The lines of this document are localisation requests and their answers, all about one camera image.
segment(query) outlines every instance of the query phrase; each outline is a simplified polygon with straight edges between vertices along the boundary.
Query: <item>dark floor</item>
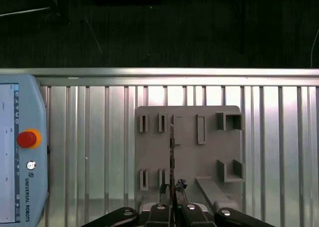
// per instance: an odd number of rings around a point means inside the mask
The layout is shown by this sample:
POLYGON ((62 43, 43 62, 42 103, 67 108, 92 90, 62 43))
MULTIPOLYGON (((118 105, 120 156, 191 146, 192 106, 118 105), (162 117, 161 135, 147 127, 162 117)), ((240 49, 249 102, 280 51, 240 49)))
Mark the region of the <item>dark floor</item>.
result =
MULTIPOLYGON (((319 0, 247 0, 241 55, 240 25, 228 0, 58 1, 69 25, 47 12, 0 17, 0 67, 309 68, 319 27, 319 0)), ((46 5, 0 0, 0 14, 46 5)), ((319 40, 313 63, 319 67, 319 40)))

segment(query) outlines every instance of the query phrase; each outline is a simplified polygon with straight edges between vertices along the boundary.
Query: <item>wire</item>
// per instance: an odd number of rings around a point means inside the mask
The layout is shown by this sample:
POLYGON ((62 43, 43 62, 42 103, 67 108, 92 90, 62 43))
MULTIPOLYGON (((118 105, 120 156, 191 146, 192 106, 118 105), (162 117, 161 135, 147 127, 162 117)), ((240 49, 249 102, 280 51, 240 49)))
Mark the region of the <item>wire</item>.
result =
POLYGON ((313 66, 313 54, 314 54, 315 43, 316 43, 316 40, 317 40, 317 38, 318 38, 318 33, 319 33, 319 28, 318 28, 317 34, 316 34, 316 36, 315 36, 315 39, 314 39, 314 42, 313 42, 313 46, 312 46, 312 48, 311 48, 310 68, 312 68, 312 66, 313 66))

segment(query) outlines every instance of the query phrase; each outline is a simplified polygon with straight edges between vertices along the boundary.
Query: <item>vertical metal bar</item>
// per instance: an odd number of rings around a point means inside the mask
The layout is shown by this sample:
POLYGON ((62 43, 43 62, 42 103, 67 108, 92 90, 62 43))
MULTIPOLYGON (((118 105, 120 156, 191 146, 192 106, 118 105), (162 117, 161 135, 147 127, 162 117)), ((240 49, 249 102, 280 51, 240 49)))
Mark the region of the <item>vertical metal bar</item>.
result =
POLYGON ((85 88, 84 223, 90 218, 90 88, 85 88))
POLYGON ((109 87, 109 211, 124 205, 124 87, 109 87))
POLYGON ((167 92, 167 86, 163 87, 164 89, 164 100, 163 100, 163 106, 167 106, 168 102, 168 92, 167 92))
MULTIPOLYGON (((145 88, 143 86, 137 86, 135 89, 136 95, 135 95, 135 106, 136 108, 140 107, 140 106, 144 106, 147 105, 148 100, 146 100, 146 98, 148 97, 147 92, 145 91, 145 88)), ((134 110, 134 121, 133 121, 133 125, 135 127, 135 110, 134 110)), ((136 136, 135 136, 135 132, 136 130, 134 130, 134 143, 136 142, 136 136)), ((134 159, 134 175, 133 175, 133 182, 134 182, 134 191, 138 189, 139 186, 139 181, 136 178, 137 174, 136 174, 136 170, 135 170, 135 159, 134 159)), ((134 207, 138 208, 138 203, 136 201, 136 196, 134 196, 134 207)))
POLYGON ((143 103, 145 106, 149 105, 149 88, 147 86, 143 87, 143 103))
POLYGON ((299 150, 297 88, 283 87, 285 226, 299 227, 299 150))
POLYGON ((128 194, 129 205, 135 207, 135 109, 136 88, 128 88, 128 194))
POLYGON ((285 227, 285 149, 284 149, 284 118, 283 118, 283 88, 278 88, 279 113, 279 176, 280 176, 280 225, 285 227))
POLYGON ((83 226, 85 222, 85 139, 88 133, 85 132, 86 126, 86 87, 78 87, 78 112, 77 112, 77 219, 76 226, 83 226))
POLYGON ((187 106, 187 87, 183 86, 183 106, 187 106))
POLYGON ((278 87, 263 89, 263 158, 264 158, 264 220, 280 226, 280 175, 279 175, 279 97, 278 87))
POLYGON ((67 226, 76 227, 77 221, 77 156, 78 156, 78 87, 70 87, 67 91, 67 132, 66 158, 68 163, 68 219, 67 226))
POLYGON ((109 119, 110 93, 109 88, 104 90, 104 213, 109 212, 109 119))
POLYGON ((90 87, 89 221, 104 214, 105 87, 90 87))
MULTIPOLYGON (((246 106, 245 106, 245 88, 240 87, 240 111, 242 113, 246 113, 246 106)), ((240 151, 240 158, 242 163, 246 163, 246 154, 245 154, 245 130, 240 133, 240 145, 241 145, 241 151, 240 151)), ((242 206, 243 206, 243 211, 246 212, 246 182, 243 182, 241 185, 242 188, 242 206)))
POLYGON ((65 101, 65 154, 64 154, 64 226, 68 226, 69 219, 69 166, 70 166, 70 87, 66 88, 65 101))
POLYGON ((266 150, 265 150, 265 96, 264 88, 260 87, 260 191, 261 191, 261 220, 266 219, 266 150))
POLYGON ((129 204, 129 88, 124 87, 124 206, 129 204))
POLYGON ((252 87, 252 158, 253 158, 253 213, 257 219, 262 219, 261 215, 261 103, 260 87, 252 87))
MULTIPOLYGON (((306 107, 308 108, 308 90, 306 89, 306 107)), ((306 225, 307 221, 305 220, 305 204, 306 204, 306 193, 304 193, 304 166, 306 163, 304 162, 304 150, 303 150, 303 141, 304 134, 303 129, 308 130, 308 124, 304 127, 304 102, 303 102, 303 87, 297 88, 297 105, 298 105, 298 157, 299 157, 299 213, 300 213, 300 226, 310 226, 306 225)))
POLYGON ((226 105, 226 87, 225 86, 221 87, 221 104, 223 106, 226 105))
POLYGON ((206 86, 203 86, 202 88, 202 91, 203 91, 203 106, 206 106, 207 105, 207 99, 206 99, 206 86))
POLYGON ((319 90, 309 87, 309 123, 312 165, 312 212, 313 226, 319 226, 319 189, 318 189, 318 131, 319 131, 319 90))
POLYGON ((50 126, 50 202, 48 226, 65 225, 65 121, 66 87, 51 88, 51 126, 50 126))
POLYGON ((246 214, 254 216, 253 205, 253 183, 254 183, 254 151, 253 151, 253 100, 252 100, 252 88, 245 86, 244 88, 244 101, 245 101, 245 130, 244 130, 244 146, 246 155, 246 214))
POLYGON ((182 86, 167 87, 167 105, 182 106, 184 103, 184 92, 182 86))

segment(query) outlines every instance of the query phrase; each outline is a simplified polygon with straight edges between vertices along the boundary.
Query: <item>universal robots logo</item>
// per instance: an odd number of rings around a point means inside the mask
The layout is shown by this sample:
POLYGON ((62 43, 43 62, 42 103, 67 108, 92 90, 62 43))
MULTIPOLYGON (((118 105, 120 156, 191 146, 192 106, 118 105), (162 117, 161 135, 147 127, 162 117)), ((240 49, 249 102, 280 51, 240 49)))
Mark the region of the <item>universal robots logo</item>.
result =
MULTIPOLYGON (((29 178, 33 178, 33 173, 29 173, 29 178)), ((30 183, 29 178, 25 179, 25 222, 30 222, 30 183)))

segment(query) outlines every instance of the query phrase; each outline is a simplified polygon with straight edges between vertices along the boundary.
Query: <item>electronic component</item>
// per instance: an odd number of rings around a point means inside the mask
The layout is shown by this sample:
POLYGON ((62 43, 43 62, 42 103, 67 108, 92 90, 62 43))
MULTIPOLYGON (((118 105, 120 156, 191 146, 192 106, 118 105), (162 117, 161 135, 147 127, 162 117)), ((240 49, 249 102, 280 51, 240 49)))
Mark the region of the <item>electronic component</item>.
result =
POLYGON ((0 75, 0 227, 37 226, 47 197, 46 110, 31 75, 0 75))

